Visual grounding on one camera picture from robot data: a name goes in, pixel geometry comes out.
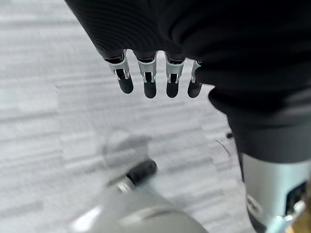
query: robotic hand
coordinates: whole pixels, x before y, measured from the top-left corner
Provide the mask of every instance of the robotic hand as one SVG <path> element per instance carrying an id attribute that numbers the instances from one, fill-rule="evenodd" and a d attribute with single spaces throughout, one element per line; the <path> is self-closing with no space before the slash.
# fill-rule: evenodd
<path id="1" fill-rule="evenodd" d="M 171 98 L 185 57 L 195 61 L 188 94 L 215 86 L 209 100 L 232 129 L 254 229 L 284 232 L 304 209 L 310 178 L 311 1 L 66 2 L 125 93 L 133 91 L 126 49 L 148 98 L 156 95 L 158 50 Z"/>

